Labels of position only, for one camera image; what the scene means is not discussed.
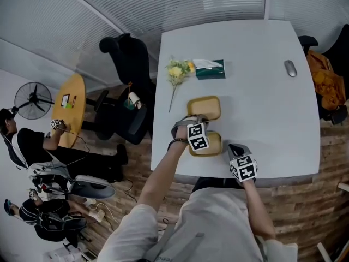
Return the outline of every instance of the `window blind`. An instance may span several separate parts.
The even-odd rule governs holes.
[[[264,18],[264,0],[86,0],[159,55],[162,32],[207,22]]]
[[[1,39],[103,81],[118,80],[110,56],[99,50],[103,37],[118,33],[76,0],[0,0],[0,6]]]
[[[325,52],[349,23],[349,0],[270,0],[270,19],[289,20],[297,35],[315,37],[313,49]]]

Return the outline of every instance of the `round yellow table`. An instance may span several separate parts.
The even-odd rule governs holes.
[[[63,96],[69,95],[68,105],[62,106]],[[52,119],[63,120],[70,125],[70,132],[61,136],[60,146],[71,148],[81,130],[86,108],[86,86],[81,75],[74,74],[61,87],[57,93],[53,106]]]

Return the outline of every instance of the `wooden tray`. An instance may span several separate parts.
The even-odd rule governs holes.
[[[209,120],[217,120],[221,115],[220,101],[217,96],[206,96],[190,100],[186,109],[188,115],[206,115]]]
[[[196,157],[211,157],[217,156],[222,153],[223,142],[221,136],[217,132],[208,132],[207,137],[209,140],[209,148],[204,150],[193,151],[189,146],[189,153]]]

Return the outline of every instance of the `white table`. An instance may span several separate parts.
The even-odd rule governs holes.
[[[165,66],[169,59],[224,59],[226,79],[183,83],[169,105],[172,86]],[[293,61],[298,75],[288,76],[284,61]],[[258,178],[318,173],[320,125],[310,70],[288,21],[238,20],[208,23],[163,33],[155,99],[152,170],[172,140],[171,128],[186,115],[186,104],[216,95],[222,115],[209,130],[226,145],[247,145],[258,162]],[[186,149],[177,174],[232,177],[228,153],[192,157]]]

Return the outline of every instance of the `shoe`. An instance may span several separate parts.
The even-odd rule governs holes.
[[[117,182],[124,180],[124,174],[122,172],[122,168],[115,169],[114,171],[114,180]]]
[[[103,210],[99,210],[98,213],[97,213],[97,218],[96,220],[101,223],[103,218],[105,216],[105,212]]]
[[[129,163],[129,158],[127,157],[127,151],[126,147],[123,144],[118,144],[116,146],[117,154],[115,155],[118,157],[121,165],[127,165]]]

